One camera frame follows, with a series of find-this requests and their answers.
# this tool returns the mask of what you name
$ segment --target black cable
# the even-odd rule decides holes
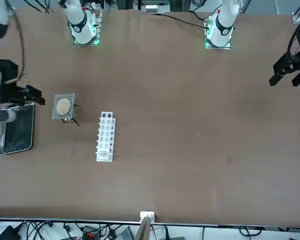
[[[30,234],[29,234],[29,227],[30,227],[30,224],[31,224],[31,223],[32,223],[32,221],[29,222],[28,227],[26,228],[26,240],[29,240],[29,237],[31,236],[31,234],[34,232],[34,230],[36,230],[35,228],[33,228],[32,231],[31,231]]]
[[[280,232],[289,232],[290,227],[287,227],[285,230],[283,230],[281,227],[278,227]]]
[[[33,236],[33,240],[36,240],[37,238],[37,235],[39,234],[39,237],[41,240],[45,240],[44,237],[41,235],[40,233],[40,228],[38,227],[38,225],[35,223],[35,222],[31,222],[31,225],[33,226],[33,228],[36,230],[34,236]]]
[[[213,13],[215,13],[221,6],[222,6],[222,3],[220,4],[220,6],[218,6],[218,7],[213,11]]]
[[[45,10],[46,13],[49,13],[49,10],[46,9],[45,6],[43,6],[42,3],[41,3],[39,0],[34,0],[34,1],[35,1],[37,4],[39,4],[39,5]]]
[[[23,1],[25,1],[30,7],[34,8],[35,10],[37,10],[37,11],[39,11],[39,12],[42,13],[42,11],[41,11],[39,8],[37,8],[36,6],[33,6],[33,5],[32,5],[30,2],[28,2],[27,0],[23,0]]]
[[[170,236],[169,236],[169,231],[166,225],[164,225],[164,229],[165,229],[165,240],[171,240]]]
[[[246,0],[245,4],[243,5],[242,9],[241,9],[241,13],[244,14],[250,4],[251,0]]]
[[[193,11],[203,7],[205,5],[206,1],[208,1],[208,0],[203,0],[203,2],[199,6],[197,6]]]
[[[244,227],[240,226],[239,227],[239,232],[241,233],[241,235],[243,235],[243,236],[249,238],[249,240],[251,240],[251,237],[259,236],[261,234],[262,230],[260,229],[259,232],[251,234],[246,226],[244,226]]]
[[[70,235],[70,227],[68,225],[66,225],[66,223],[63,223],[63,229],[66,231],[66,233],[68,234],[69,238],[72,239],[72,236]]]
[[[108,224],[105,225],[99,232],[97,232],[96,234],[94,234],[94,236],[97,236],[97,235],[98,235],[103,229],[105,229],[107,226],[108,226]],[[90,233],[92,233],[92,232],[98,231],[99,229],[100,229],[100,228],[98,228],[98,229],[93,229],[93,230],[91,230],[91,231],[86,232],[85,234],[90,234]]]
[[[290,38],[290,41],[289,41],[289,44],[288,44],[288,48],[287,48],[287,57],[290,61],[292,62],[300,62],[300,58],[299,57],[296,57],[295,55],[292,55],[291,54],[291,47],[292,47],[292,44],[294,43],[295,41],[295,38],[298,34],[298,32],[300,31],[300,23],[299,25],[296,27],[292,37]]]
[[[20,44],[21,44],[21,61],[22,61],[21,73],[19,74],[19,76],[17,78],[17,81],[19,81],[25,73],[25,41],[24,41],[24,36],[22,33],[22,27],[21,27],[21,24],[20,24],[20,21],[19,21],[19,18],[17,16],[16,12],[12,8],[12,6],[10,5],[8,0],[5,0],[5,3],[6,3],[6,6],[8,7],[8,9],[12,13],[12,17],[15,21],[16,28],[19,32],[19,38],[20,38]]]
[[[205,21],[205,19],[204,18],[202,18],[202,17],[199,17],[198,16],[198,14],[193,10],[193,11],[189,11],[190,13],[192,13],[197,19],[199,19],[199,20],[201,20],[201,21]]]
[[[197,24],[194,24],[194,23],[191,23],[191,22],[188,22],[188,21],[185,21],[185,20],[176,18],[176,17],[174,17],[174,16],[169,16],[169,15],[165,15],[165,14],[156,14],[156,15],[168,17],[168,18],[171,18],[171,19],[180,21],[180,22],[182,22],[182,23],[185,23],[185,24],[188,24],[188,25],[191,25],[191,26],[194,26],[194,27],[198,27],[198,28],[201,28],[201,29],[209,30],[209,28],[208,28],[207,26],[197,25]]]
[[[78,229],[80,229],[81,232],[84,231],[85,228],[83,226],[78,226],[76,222],[74,222],[74,224],[77,226]]]
[[[202,229],[202,240],[204,240],[205,229],[206,229],[206,227],[204,226]]]

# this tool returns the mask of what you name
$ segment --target black device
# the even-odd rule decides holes
[[[40,90],[26,85],[25,88],[17,86],[18,65],[10,60],[0,59],[0,103],[24,105],[27,101],[33,101],[39,105],[45,105]]]
[[[295,55],[292,55],[290,50],[292,43],[297,39],[300,48],[300,24],[296,28],[288,45],[286,53],[273,65],[274,75],[269,80],[271,86],[276,85],[286,74],[291,74],[295,71],[300,71],[300,50]],[[300,85],[300,72],[292,80],[292,85],[297,87]]]
[[[19,236],[18,232],[22,228],[23,223],[21,223],[16,228],[12,226],[7,226],[6,229],[0,234],[0,240],[20,240],[21,237]]]

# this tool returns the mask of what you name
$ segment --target wire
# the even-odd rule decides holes
[[[193,11],[195,11],[195,10],[197,10],[197,9],[199,9],[199,8],[201,8],[201,7],[203,7],[203,6],[205,5],[206,1],[207,1],[207,0],[203,0],[203,2],[202,2],[199,6],[197,6]]]
[[[34,230],[36,230],[35,228],[33,228],[32,231],[31,231],[30,234],[29,234],[29,227],[30,227],[30,224],[32,224],[32,222],[33,222],[33,221],[30,221],[29,224],[28,224],[28,227],[26,228],[26,240],[29,240],[29,237],[31,236],[31,234],[34,232]],[[40,223],[38,224],[38,226],[39,226],[40,224],[44,225],[45,223],[46,223],[45,221],[44,221],[44,222],[40,222]]]
[[[246,12],[246,10],[247,10],[247,8],[248,8],[250,2],[251,2],[251,0],[246,0],[244,6],[243,6],[242,9],[241,9],[241,13],[242,13],[242,14],[244,14],[244,13]]]
[[[108,225],[105,225],[99,232],[97,232],[96,234],[94,234],[94,236],[97,236],[97,235],[98,235],[103,229],[105,229],[107,226],[108,226]],[[100,228],[98,228],[98,229],[93,229],[93,230],[91,230],[91,231],[86,232],[85,234],[86,234],[86,235],[87,235],[87,234],[90,234],[90,233],[92,233],[92,232],[98,231],[99,229],[100,229]]]
[[[42,5],[42,3],[39,1],[39,0],[34,0],[37,4],[39,4],[44,10],[45,10],[45,12],[46,13],[49,13],[49,10],[45,7],[45,6],[43,6]]]
[[[33,226],[34,229],[36,229],[36,233],[33,236],[33,240],[36,240],[37,235],[39,235],[41,240],[45,240],[44,237],[40,233],[40,230],[45,225],[45,223],[43,223],[40,227],[38,227],[38,225],[35,222],[32,222],[31,225]]]
[[[151,228],[152,228],[152,230],[153,230],[154,238],[155,238],[155,240],[157,240],[157,235],[156,235],[156,231],[155,231],[155,229],[154,229],[154,226],[151,225]]]
[[[176,17],[174,17],[174,16],[169,16],[169,15],[165,15],[165,14],[156,14],[156,15],[164,16],[164,17],[171,18],[171,19],[177,20],[177,21],[179,21],[179,22],[182,22],[182,23],[185,23],[185,24],[194,26],[194,27],[198,27],[198,28],[201,28],[201,29],[209,30],[209,28],[208,28],[207,26],[197,25],[197,24],[194,24],[194,23],[191,23],[191,22],[188,22],[188,21],[185,21],[185,20],[176,18]]]
[[[84,231],[85,228],[83,226],[78,226],[76,222],[74,222],[74,224],[77,226],[78,229],[80,229],[81,232]]]
[[[70,227],[66,225],[66,223],[63,223],[63,229],[65,229],[66,233],[68,234],[69,238],[72,239],[72,236],[70,235]]]
[[[246,226],[245,227],[240,226],[239,227],[239,232],[241,233],[241,235],[243,235],[243,236],[249,238],[249,240],[251,240],[251,237],[259,236],[261,234],[262,230],[260,229],[258,233],[251,234]]]
[[[285,230],[282,229],[281,227],[278,227],[278,229],[279,229],[280,232],[289,232],[290,227],[287,227]]]
[[[202,240],[204,240],[205,229],[206,229],[206,227],[204,226],[202,229],[202,238],[201,238]]]
[[[39,8],[37,8],[36,6],[33,6],[33,5],[32,5],[30,2],[28,2],[27,0],[23,0],[23,1],[25,1],[30,7],[34,8],[35,10],[39,11],[40,13],[42,13],[42,11],[41,11]]]
[[[222,3],[220,4],[220,6],[218,6],[218,7],[213,11],[213,13],[215,13],[221,6],[222,6]]]
[[[109,225],[109,226],[108,226],[108,227],[109,227],[109,233],[108,233],[108,236],[106,236],[106,238],[105,238],[104,240],[106,240],[106,239],[114,240],[114,239],[112,238],[111,232],[112,232],[112,233],[116,233],[116,230],[119,229],[119,228],[122,227],[122,226],[123,226],[123,224],[117,226],[117,227],[114,228],[114,229],[111,229],[111,227],[110,227],[110,225]]]
[[[201,21],[205,21],[205,18],[201,18],[198,16],[198,14],[193,10],[193,11],[189,11],[190,13],[192,13],[197,19],[201,20]]]
[[[20,21],[19,21],[19,18],[17,16],[16,12],[12,8],[12,6],[10,5],[10,2],[8,0],[5,0],[5,3],[8,7],[8,9],[10,9],[10,11],[12,13],[12,17],[15,21],[16,28],[19,32],[19,38],[20,38],[20,44],[21,44],[21,61],[22,61],[21,73],[19,74],[19,76],[17,78],[17,81],[19,81],[25,73],[25,41],[24,41],[24,36],[22,33],[22,27],[21,27],[21,24],[20,24]]]
[[[164,229],[165,229],[165,240],[171,240],[170,236],[169,236],[169,231],[166,225],[164,225]]]

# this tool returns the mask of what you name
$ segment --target electrical cable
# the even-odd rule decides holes
[[[222,3],[220,4],[220,6],[218,6],[218,7],[213,11],[213,13],[215,13],[221,6],[222,6]]]
[[[25,3],[27,3],[30,7],[34,8],[35,10],[39,11],[40,13],[42,13],[42,11],[41,11],[39,8],[37,8],[36,6],[33,6],[33,5],[32,5],[30,2],[28,2],[27,0],[23,0],[23,1],[25,1]]]
[[[190,13],[192,13],[197,19],[201,20],[201,21],[205,21],[205,18],[199,17],[198,14],[193,10],[189,11]]]
[[[295,55],[292,55],[291,54],[291,47],[292,47],[292,44],[294,43],[295,41],[295,38],[298,34],[298,32],[300,31],[300,23],[299,25],[296,27],[292,37],[290,38],[290,41],[289,41],[289,44],[288,44],[288,48],[287,48],[287,57],[288,59],[291,61],[291,62],[296,62],[296,63],[300,63],[300,58],[299,57],[296,57]]]
[[[32,231],[31,231],[30,234],[29,234],[29,227],[30,227],[30,224],[31,224],[32,222],[33,222],[33,221],[30,221],[29,224],[28,224],[28,227],[26,228],[26,240],[29,240],[29,237],[31,236],[31,234],[34,232],[34,230],[36,230],[35,228],[33,228]],[[44,225],[45,223],[46,223],[45,221],[44,221],[44,222],[40,222],[40,223],[38,224],[38,227],[39,227],[40,224]]]
[[[25,41],[24,41],[24,36],[22,33],[22,27],[21,27],[21,24],[20,24],[20,21],[19,21],[19,18],[17,16],[16,12],[12,8],[12,6],[10,5],[10,2],[8,0],[5,0],[5,3],[6,3],[6,6],[8,7],[8,9],[12,13],[12,17],[15,21],[16,28],[19,32],[19,38],[20,38],[20,44],[21,44],[21,61],[22,61],[21,73],[19,74],[19,76],[17,78],[17,81],[19,81],[25,73]]]
[[[37,4],[39,4],[39,5],[45,10],[46,13],[49,13],[49,10],[46,9],[45,6],[43,6],[42,3],[41,3],[39,0],[34,0],[34,1],[35,1]]]
[[[63,223],[63,229],[65,229],[66,233],[68,234],[69,238],[72,239],[72,236],[70,235],[70,227],[66,225],[66,223]]]
[[[282,229],[281,227],[278,227],[278,229],[279,229],[280,232],[289,232],[290,227],[287,227],[285,230]]]
[[[170,236],[169,236],[169,231],[166,225],[164,225],[164,229],[165,229],[165,240],[171,240]]]
[[[35,222],[32,222],[31,225],[36,229],[36,233],[33,236],[33,240],[36,240],[37,235],[39,235],[41,240],[45,240],[44,237],[40,233],[40,230],[45,225],[45,223],[43,223],[40,227],[38,227],[38,225]]]
[[[100,228],[98,228],[98,229],[93,229],[93,230],[91,230],[91,231],[86,232],[85,234],[90,234],[90,233],[92,233],[92,232],[98,231],[99,229],[100,229]]]
[[[245,4],[243,5],[242,9],[241,9],[241,13],[244,14],[250,4],[251,0],[246,0]]]
[[[206,229],[206,227],[204,226],[203,229],[202,229],[202,238],[201,238],[201,240],[204,240],[205,229]]]
[[[76,222],[74,222],[74,224],[76,225],[76,227],[77,227],[78,229],[80,229],[81,232],[84,231],[85,228],[84,228],[83,226],[78,226],[78,224],[77,224]]]
[[[111,227],[110,227],[110,225],[109,225],[109,226],[108,226],[108,227],[109,227],[109,233],[108,233],[108,235],[106,236],[106,238],[105,238],[104,240],[107,240],[107,239],[109,239],[109,240],[114,240],[114,239],[112,238],[111,233],[116,233],[116,230],[119,229],[119,228],[122,227],[122,226],[124,226],[124,225],[122,224],[122,225],[117,226],[117,227],[114,228],[114,229],[111,229]]]
[[[245,227],[240,226],[239,227],[239,232],[241,233],[241,235],[243,235],[243,236],[249,238],[249,240],[251,240],[251,237],[259,236],[261,234],[262,230],[260,229],[258,233],[252,233],[251,234],[246,226]]]
[[[197,24],[194,24],[194,23],[191,23],[191,22],[188,22],[188,21],[185,21],[185,20],[176,18],[176,17],[174,17],[174,16],[165,15],[165,14],[156,14],[156,15],[158,15],[158,16],[164,16],[164,17],[167,17],[167,18],[171,18],[171,19],[177,20],[177,21],[179,21],[179,22],[182,22],[182,23],[184,23],[184,24],[188,24],[188,25],[190,25],[190,26],[194,26],[194,27],[197,27],[197,28],[209,30],[209,28],[208,28],[207,26],[197,25]]]
[[[154,238],[155,238],[155,240],[157,240],[157,235],[156,235],[156,231],[155,231],[155,229],[154,229],[154,226],[151,225],[151,228],[152,228],[152,230],[153,230]]]
[[[205,5],[206,1],[208,1],[208,0],[203,0],[203,2],[199,6],[197,6],[193,11],[203,7]]]

